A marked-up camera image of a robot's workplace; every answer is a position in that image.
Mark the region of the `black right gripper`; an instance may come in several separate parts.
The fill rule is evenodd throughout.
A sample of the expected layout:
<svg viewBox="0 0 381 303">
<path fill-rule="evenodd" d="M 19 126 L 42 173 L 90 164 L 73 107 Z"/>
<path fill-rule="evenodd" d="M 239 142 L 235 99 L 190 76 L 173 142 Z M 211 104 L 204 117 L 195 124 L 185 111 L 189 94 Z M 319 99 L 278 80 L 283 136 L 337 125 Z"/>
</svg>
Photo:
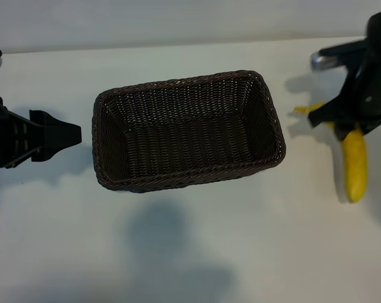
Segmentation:
<svg viewBox="0 0 381 303">
<path fill-rule="evenodd" d="M 381 125 L 381 50 L 366 46 L 363 56 L 348 66 L 341 95 L 310 106 L 311 127 L 335 124 L 335 136 L 344 141 L 349 134 L 364 136 L 363 129 Z"/>
</svg>

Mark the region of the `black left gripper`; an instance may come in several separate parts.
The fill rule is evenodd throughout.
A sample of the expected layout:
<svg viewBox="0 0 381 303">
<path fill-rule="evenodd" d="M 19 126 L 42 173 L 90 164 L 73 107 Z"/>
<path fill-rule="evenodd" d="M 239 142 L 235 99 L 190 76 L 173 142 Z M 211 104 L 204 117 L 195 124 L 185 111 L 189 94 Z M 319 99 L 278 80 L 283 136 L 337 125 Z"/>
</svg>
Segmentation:
<svg viewBox="0 0 381 303">
<path fill-rule="evenodd" d="M 82 142 L 80 126 L 60 121 L 42 110 L 30 110 L 29 115 L 32 122 L 43 126 L 47 132 L 72 136 L 51 139 L 32 154 L 33 162 L 45 162 L 56 153 Z M 15 168 L 24 162 L 29 154 L 27 143 L 27 120 L 10 112 L 0 97 L 0 168 Z"/>
</svg>

